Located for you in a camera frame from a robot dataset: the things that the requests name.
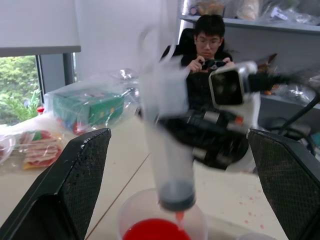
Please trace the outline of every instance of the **green foliage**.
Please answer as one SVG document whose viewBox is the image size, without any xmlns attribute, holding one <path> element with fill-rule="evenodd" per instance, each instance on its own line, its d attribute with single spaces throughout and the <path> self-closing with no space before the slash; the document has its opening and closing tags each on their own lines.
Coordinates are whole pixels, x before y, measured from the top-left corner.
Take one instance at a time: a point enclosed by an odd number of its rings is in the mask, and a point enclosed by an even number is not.
<svg viewBox="0 0 320 240">
<path fill-rule="evenodd" d="M 35 115 L 30 103 L 36 101 L 29 100 L 37 96 L 39 101 L 40 95 L 35 93 L 39 89 L 35 61 L 35 56 L 0 57 L 0 124 L 13 125 Z"/>
<path fill-rule="evenodd" d="M 40 90 L 37 89 L 33 92 L 32 97 L 26 107 L 21 100 L 7 95 L 2 95 L 0 105 L 7 106 L 13 115 L 15 115 L 20 122 L 32 119 L 38 115 L 37 108 L 40 105 Z"/>
</svg>

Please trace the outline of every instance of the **man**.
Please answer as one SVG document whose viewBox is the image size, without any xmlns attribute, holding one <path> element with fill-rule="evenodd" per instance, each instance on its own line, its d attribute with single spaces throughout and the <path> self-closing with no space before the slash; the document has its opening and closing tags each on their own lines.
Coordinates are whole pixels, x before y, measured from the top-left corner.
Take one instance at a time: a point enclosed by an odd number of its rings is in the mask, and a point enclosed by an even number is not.
<svg viewBox="0 0 320 240">
<path fill-rule="evenodd" d="M 224 42 L 225 23 L 220 15 L 203 15 L 195 24 L 194 44 L 196 55 L 184 55 L 181 64 L 192 73 L 203 72 L 202 63 L 206 60 L 222 60 L 226 66 L 235 65 L 232 57 L 219 48 Z"/>
</svg>

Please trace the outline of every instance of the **orange part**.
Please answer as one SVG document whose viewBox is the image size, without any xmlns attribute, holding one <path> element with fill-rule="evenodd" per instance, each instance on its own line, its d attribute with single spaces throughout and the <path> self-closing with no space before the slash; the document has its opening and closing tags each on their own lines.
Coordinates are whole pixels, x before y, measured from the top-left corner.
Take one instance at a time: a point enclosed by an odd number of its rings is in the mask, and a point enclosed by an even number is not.
<svg viewBox="0 0 320 240">
<path fill-rule="evenodd" d="M 178 212 L 175 213 L 175 219 L 178 222 L 182 222 L 184 217 L 185 217 L 185 212 L 184 211 L 178 211 Z"/>
<path fill-rule="evenodd" d="M 244 118 L 242 116 L 237 116 L 234 121 L 238 125 L 244 124 Z"/>
</svg>

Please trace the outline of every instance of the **red liquid stream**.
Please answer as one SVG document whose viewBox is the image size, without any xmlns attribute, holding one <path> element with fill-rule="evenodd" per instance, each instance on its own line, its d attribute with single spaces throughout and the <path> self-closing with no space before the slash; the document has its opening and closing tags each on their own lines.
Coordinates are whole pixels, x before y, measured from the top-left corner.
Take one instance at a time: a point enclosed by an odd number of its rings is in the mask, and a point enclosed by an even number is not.
<svg viewBox="0 0 320 240">
<path fill-rule="evenodd" d="M 191 240 L 179 227 L 163 219 L 148 219 L 133 225 L 123 240 Z"/>
</svg>

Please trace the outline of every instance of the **tree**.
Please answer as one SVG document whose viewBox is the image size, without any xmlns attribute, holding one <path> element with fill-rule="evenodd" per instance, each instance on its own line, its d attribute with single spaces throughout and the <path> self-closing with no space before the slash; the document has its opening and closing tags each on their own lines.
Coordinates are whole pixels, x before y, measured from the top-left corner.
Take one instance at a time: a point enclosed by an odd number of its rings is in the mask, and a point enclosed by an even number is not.
<svg viewBox="0 0 320 240">
<path fill-rule="evenodd" d="M 24 103 L 39 89 L 35 56 L 0 57 L 0 101 L 5 97 Z M 19 120 L 7 106 L 0 104 L 0 124 Z"/>
</svg>

